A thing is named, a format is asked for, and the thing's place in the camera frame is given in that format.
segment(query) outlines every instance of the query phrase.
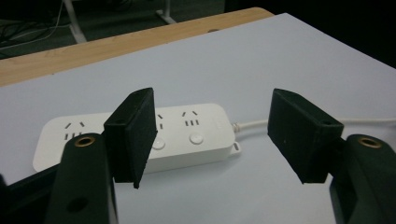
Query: power cord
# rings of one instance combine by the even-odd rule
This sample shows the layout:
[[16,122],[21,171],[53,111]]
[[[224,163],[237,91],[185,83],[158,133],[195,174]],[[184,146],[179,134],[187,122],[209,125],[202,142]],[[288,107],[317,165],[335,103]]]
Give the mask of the power cord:
[[[391,124],[396,123],[396,118],[390,119],[338,119],[343,124],[347,125],[373,125],[373,124]],[[244,130],[263,128],[268,125],[268,119],[260,119],[245,123],[233,123],[233,132],[240,133]]]

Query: dark floor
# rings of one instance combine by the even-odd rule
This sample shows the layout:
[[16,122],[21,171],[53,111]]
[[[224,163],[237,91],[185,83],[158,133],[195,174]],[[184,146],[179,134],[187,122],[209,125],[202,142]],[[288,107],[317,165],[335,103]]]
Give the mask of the dark floor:
[[[166,25],[155,14],[156,10],[163,8],[163,0],[134,0],[131,7],[124,11],[116,11],[109,6],[95,5],[95,2],[98,1],[83,0],[73,3],[79,25],[88,41]],[[171,17],[175,21],[199,19],[217,15],[223,11],[224,0],[171,1]],[[0,59],[76,44],[68,26],[65,25],[67,23],[69,19],[66,11],[63,10],[60,19],[60,24],[63,26],[57,28],[50,37],[9,49],[0,48]],[[28,35],[20,40],[24,38],[28,39],[32,36]]]

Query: power strip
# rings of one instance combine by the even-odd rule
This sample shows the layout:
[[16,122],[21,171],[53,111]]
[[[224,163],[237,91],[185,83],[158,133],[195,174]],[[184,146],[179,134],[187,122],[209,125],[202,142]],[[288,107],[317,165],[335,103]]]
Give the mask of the power strip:
[[[59,117],[50,120],[38,140],[33,166],[40,172],[58,164],[64,145],[83,133],[102,133],[111,113]],[[158,134],[145,174],[222,161],[239,154],[231,122],[215,104],[156,108]]]

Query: electrical outlet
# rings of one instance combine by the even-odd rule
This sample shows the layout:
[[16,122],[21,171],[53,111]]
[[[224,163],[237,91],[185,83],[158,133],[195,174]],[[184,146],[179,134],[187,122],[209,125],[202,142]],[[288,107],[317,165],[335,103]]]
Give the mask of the electrical outlet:
[[[47,169],[61,160],[65,143],[83,133],[101,133],[111,113],[50,120],[38,140],[33,166]],[[156,108],[157,137],[145,173],[221,161],[241,152],[227,114],[215,104]]]

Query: white table surface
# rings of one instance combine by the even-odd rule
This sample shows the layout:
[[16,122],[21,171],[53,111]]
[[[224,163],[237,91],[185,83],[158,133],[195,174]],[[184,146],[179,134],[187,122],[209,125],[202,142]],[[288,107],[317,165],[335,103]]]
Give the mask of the white table surface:
[[[216,103],[231,122],[267,119],[273,88],[295,91],[336,118],[396,115],[396,70],[288,14],[180,40],[0,89],[0,173],[35,173],[47,121],[113,111],[132,91],[157,107]],[[120,223],[334,223],[329,183],[301,185],[266,135],[237,135],[239,157],[116,184]],[[396,148],[394,125],[346,126]]]

